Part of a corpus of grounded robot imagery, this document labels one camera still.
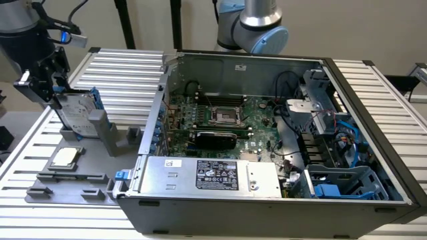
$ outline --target metal frame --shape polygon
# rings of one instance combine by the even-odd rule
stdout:
[[[173,195],[170,194],[153,194],[153,193],[138,193],[138,186],[141,186],[141,181],[142,181],[142,177],[144,177],[144,171],[145,171],[145,166],[146,166],[146,161],[148,159],[141,158],[138,164],[136,165],[136,169],[137,169],[137,173],[134,173],[133,179],[132,179],[132,188],[125,192],[125,194],[122,194],[118,199],[117,202],[120,204],[121,209],[124,210],[124,212],[126,213],[128,218],[130,219],[130,221],[133,223],[136,223],[134,227],[136,230],[144,234],[149,234],[149,233],[170,233],[170,234],[182,234],[184,232],[191,232],[195,234],[213,234],[215,231],[212,229],[212,226],[209,225],[203,225],[199,224],[199,228],[197,230],[195,230],[191,226],[188,226],[187,224],[196,224],[195,222],[192,222],[193,219],[200,219],[201,217],[201,213],[195,211],[195,208],[203,208],[203,209],[208,209],[207,212],[211,216],[212,219],[209,219],[209,223],[219,221],[220,218],[220,214],[224,213],[223,211],[217,210],[217,211],[211,211],[209,209],[212,207],[220,207],[220,209],[227,209],[228,211],[232,211],[233,208],[239,209],[240,206],[236,205],[236,201],[237,202],[244,202],[247,204],[247,206],[249,208],[253,208],[256,210],[253,210],[253,214],[256,214],[259,216],[259,221],[263,222],[263,224],[268,223],[268,227],[275,226],[275,224],[277,224],[273,221],[269,221],[269,218],[275,218],[275,215],[267,214],[267,212],[264,210],[261,210],[260,208],[267,207],[268,204],[275,204],[275,206],[277,207],[276,209],[276,213],[279,214],[280,211],[284,211],[287,213],[289,213],[289,211],[295,211],[295,209],[299,211],[305,211],[305,209],[308,209],[308,205],[307,203],[309,203],[311,205],[316,206],[316,205],[321,205],[323,209],[328,209],[328,211],[336,212],[339,210],[339,206],[344,207],[345,206],[345,211],[352,211],[353,209],[357,209],[359,207],[363,207],[363,209],[375,209],[376,213],[380,213],[383,211],[383,209],[385,210],[385,212],[388,214],[391,214],[391,212],[397,213],[397,215],[393,215],[391,217],[391,215],[388,217],[388,221],[389,222],[395,222],[395,223],[405,223],[409,221],[409,219],[415,218],[415,216],[420,216],[425,213],[425,203],[424,203],[424,199],[427,198],[425,193],[423,191],[423,189],[420,188],[419,184],[416,183],[416,180],[409,172],[409,170],[405,168],[404,163],[392,147],[392,145],[389,144],[384,133],[381,132],[381,129],[379,128],[377,124],[375,123],[371,114],[365,108],[365,106],[363,105],[359,96],[356,95],[356,92],[361,92],[361,93],[376,93],[376,94],[384,94],[389,91],[389,89],[384,88],[384,89],[379,89],[377,91],[376,88],[369,88],[369,87],[363,87],[363,86],[351,86],[349,83],[347,82],[347,78],[344,77],[341,72],[345,71],[353,71],[353,73],[356,74],[368,74],[371,73],[371,69],[368,69],[367,67],[364,67],[363,69],[356,68],[356,69],[348,69],[348,68],[343,68],[339,69],[333,60],[329,58],[311,58],[311,57],[291,57],[291,56],[268,56],[268,55],[260,55],[260,56],[253,56],[251,54],[245,54],[245,53],[240,53],[240,54],[233,54],[233,53],[219,53],[219,52],[205,52],[205,51],[185,51],[182,50],[178,53],[180,57],[185,57],[185,54],[189,55],[195,55],[197,58],[201,58],[203,56],[224,56],[227,57],[227,59],[229,58],[235,58],[235,60],[231,60],[231,62],[239,62],[239,58],[240,57],[249,57],[251,61],[255,61],[256,59],[287,59],[287,60],[292,60],[292,61],[309,61],[309,62],[319,62],[323,66],[323,69],[325,70],[325,73],[331,79],[331,82],[337,90],[337,94],[340,95],[341,99],[344,99],[344,104],[347,105],[348,109],[349,109],[349,113],[352,114],[356,123],[361,129],[363,135],[368,136],[367,137],[367,141],[369,143],[373,149],[373,152],[376,153],[376,155],[379,156],[379,161],[381,163],[381,166],[385,170],[387,175],[389,176],[389,179],[392,181],[392,184],[396,187],[396,190],[399,191],[401,197],[403,197],[403,201],[369,201],[369,200],[337,200],[337,199],[287,199],[287,198],[280,198],[280,199],[271,199],[271,198],[247,198],[247,197],[227,197],[227,196],[208,196],[204,197],[203,195]],[[191,79],[191,77],[188,76],[188,72],[185,74],[185,72],[180,71],[180,76],[185,76],[187,79]],[[180,207],[177,210],[177,207],[173,207],[173,205],[180,203]],[[169,219],[164,219],[165,218],[165,214],[168,216],[174,216],[178,215],[181,212],[184,211],[187,214],[185,216],[181,216],[181,220],[184,220],[182,222],[176,222],[173,220],[173,218]],[[243,209],[237,210],[236,212],[239,212],[240,217],[235,217],[233,219],[236,221],[239,221],[239,223],[241,225],[245,226],[245,229],[252,229],[256,227],[256,223],[257,220],[256,219],[248,219],[248,216],[245,216],[244,213],[240,213],[240,211],[243,211]],[[369,214],[369,211],[365,211],[363,213],[364,215],[364,219],[373,219],[375,217],[377,217],[377,215],[375,214]],[[146,218],[146,216],[149,216],[149,218],[152,216],[158,216],[156,217],[156,220],[149,220]],[[313,215],[308,214],[307,215],[308,219],[315,217]],[[303,222],[300,222],[301,219],[295,218],[292,220],[292,222],[287,221],[285,219],[281,221],[281,224],[285,224],[288,226],[297,226],[297,224],[303,224]],[[339,229],[341,229],[341,231],[347,231],[348,233],[348,237],[351,238],[356,238],[359,237],[359,234],[363,233],[361,229],[347,229],[345,225],[340,225],[344,221],[347,225],[352,225],[352,223],[349,223],[352,220],[348,219],[347,217],[343,216],[343,219],[336,216],[333,218],[333,220],[331,221],[336,221],[332,224],[336,226],[340,226]],[[369,223],[369,225],[367,227],[372,227],[375,224],[377,224],[379,222],[376,221],[375,223]],[[239,234],[245,236],[249,234],[255,234],[257,236],[268,236],[268,237],[273,237],[275,235],[283,235],[283,234],[289,234],[293,235],[296,237],[299,237],[299,235],[296,235],[297,233],[292,232],[289,233],[289,229],[287,229],[288,233],[283,232],[284,230],[279,228],[279,226],[276,226],[276,228],[265,228],[263,229],[260,232],[251,232],[244,230],[243,228],[237,228],[237,229],[229,229],[228,231],[223,231],[223,234]],[[331,234],[331,232],[328,232],[327,230],[323,231],[321,233],[321,237],[327,237],[328,234]]]

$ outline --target metal chassis wall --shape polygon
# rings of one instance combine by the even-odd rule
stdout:
[[[353,110],[361,126],[365,128],[365,132],[371,136],[373,144],[377,146],[377,150],[383,155],[412,204],[403,204],[401,202],[396,203],[392,201],[380,203],[365,201],[348,201],[339,203],[336,201],[327,200],[324,202],[313,202],[307,199],[292,199],[287,203],[283,201],[273,201],[271,199],[200,199],[191,197],[178,198],[169,195],[141,195],[137,194],[138,183],[133,180],[130,190],[125,193],[125,196],[120,196],[117,202],[138,232],[144,234],[162,233],[184,235],[357,238],[387,223],[408,222],[415,217],[421,216],[425,213],[425,193],[395,149],[392,148],[381,130],[376,126],[376,123],[373,122],[373,119],[332,59],[276,55],[253,56],[247,53],[219,53],[191,50],[182,50],[181,53],[252,56],[275,59],[291,58],[320,61],[321,66],[328,69],[329,74],[335,79],[336,85],[340,89],[339,94],[348,100],[348,106]],[[138,171],[134,172],[133,176],[137,179],[141,179],[142,177],[144,165],[145,158],[141,156],[138,163],[136,163]],[[211,217],[211,219],[207,220],[209,224],[200,223],[203,218],[201,209]],[[224,219],[231,219],[229,217],[221,217],[224,214],[231,212],[237,216],[232,217],[236,222],[236,228],[229,226],[228,221],[225,221],[224,224],[220,223],[221,220],[224,221]],[[308,226],[303,232],[297,231],[299,226],[307,226],[307,221],[315,219],[317,216],[329,216],[331,213],[344,212],[345,214],[332,216],[328,221],[312,222],[312,225]],[[291,220],[287,222],[285,215],[299,217],[289,218]]]

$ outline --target blue clip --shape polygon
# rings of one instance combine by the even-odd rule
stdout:
[[[361,195],[341,195],[339,186],[335,184],[319,184],[313,187],[313,192],[317,198],[320,199],[357,199],[368,200],[373,197],[373,192],[368,191]]]
[[[117,171],[114,173],[113,179],[116,181],[125,181],[128,180],[129,172],[128,171]]]

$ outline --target wire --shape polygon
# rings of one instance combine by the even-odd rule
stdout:
[[[277,152],[276,152],[276,146],[279,145],[279,143],[281,143],[281,140],[277,141],[277,142],[275,143],[273,147],[272,147],[272,152],[273,152],[273,154],[276,154],[277,156],[284,157],[284,156],[289,156],[289,155],[292,155],[292,154],[300,153],[300,151],[293,151],[293,152],[287,153],[287,154],[277,153]]]
[[[73,15],[76,14],[76,12],[78,11],[78,9],[82,7],[84,4],[86,4],[88,0],[82,0],[82,2],[80,2],[80,4],[73,8],[73,10],[70,11],[69,15],[68,15],[68,23],[72,23],[72,19],[73,19]]]
[[[249,116],[251,116],[251,115],[247,115],[247,116],[241,119],[240,122],[243,122],[244,120],[247,120]]]
[[[217,6],[216,6],[217,2],[219,2],[219,0],[212,0],[216,23],[219,23],[219,21],[220,21],[219,9],[217,9]]]
[[[291,126],[291,124],[288,123],[288,121],[285,119],[285,116],[284,116],[284,113],[283,113],[283,108],[284,108],[284,106],[280,107],[280,117],[283,119],[283,122],[287,125],[287,127],[292,130],[292,132],[299,136],[300,135],[299,131],[295,130],[295,128]]]
[[[10,154],[10,152],[9,152],[9,151],[2,151],[2,152],[0,152],[0,155],[2,155],[2,154]]]
[[[293,74],[296,76],[296,79],[300,79],[300,76],[293,72],[293,71],[283,71],[277,74],[277,76],[275,77],[275,94],[273,94],[273,99],[277,100],[277,83],[279,83],[279,78],[281,77],[283,74]]]
[[[211,101],[209,101],[208,95],[205,95],[205,94],[204,94],[204,96],[205,96],[205,99],[207,99],[208,105],[209,105],[209,106],[211,106],[211,108],[212,108],[213,106],[212,106],[212,103],[211,103]]]
[[[357,144],[359,143],[359,130],[353,126],[351,126],[347,122],[339,120],[336,122],[337,124],[341,124],[344,127],[349,128],[353,131],[353,160],[351,162],[349,168],[353,168],[356,166],[356,163],[359,161],[359,149],[357,149]]]
[[[200,83],[199,83],[197,80],[195,80],[195,79],[189,80],[189,81],[185,83],[185,86],[184,86],[184,95],[187,95],[187,90],[188,90],[189,84],[193,84],[193,83],[197,84],[197,86],[200,85]]]
[[[174,124],[174,114],[172,113],[172,110],[170,110],[170,107],[169,105],[166,104],[166,102],[164,100],[161,100],[164,105],[166,106],[166,110],[170,112],[170,116],[172,116],[172,125]]]
[[[336,132],[336,117],[335,117],[335,112],[331,109],[324,109],[324,110],[317,111],[317,113],[305,122],[305,124],[301,128],[304,131],[307,131],[307,127],[309,126],[309,124],[315,120],[315,117],[317,117],[317,115],[321,113],[332,113],[333,114],[333,132]]]
[[[407,98],[407,101],[408,101],[408,102],[411,102],[411,97],[412,97],[413,89],[412,89],[411,93],[408,94],[408,98]]]

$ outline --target warning symbols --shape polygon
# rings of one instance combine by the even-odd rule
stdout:
[[[209,177],[215,176],[215,171],[212,169],[205,171],[205,175]]]
[[[195,186],[204,190],[237,191],[237,163],[235,161],[197,160]]]

